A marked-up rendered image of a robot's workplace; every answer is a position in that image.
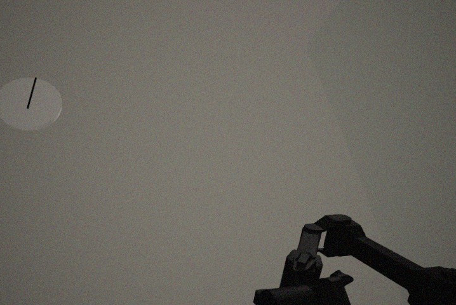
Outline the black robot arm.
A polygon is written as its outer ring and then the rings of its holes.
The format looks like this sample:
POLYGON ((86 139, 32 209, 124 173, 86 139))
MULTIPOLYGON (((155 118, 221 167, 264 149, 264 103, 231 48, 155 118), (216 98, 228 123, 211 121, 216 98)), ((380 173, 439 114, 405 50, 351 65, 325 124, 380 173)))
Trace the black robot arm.
POLYGON ((456 269, 424 268, 366 237, 350 217, 325 215, 302 228, 298 249, 286 257, 279 288, 255 291, 255 305, 351 305, 340 270, 319 278, 326 257, 353 256, 409 292, 410 305, 456 305, 456 269), (324 248, 318 248, 326 232, 324 248))

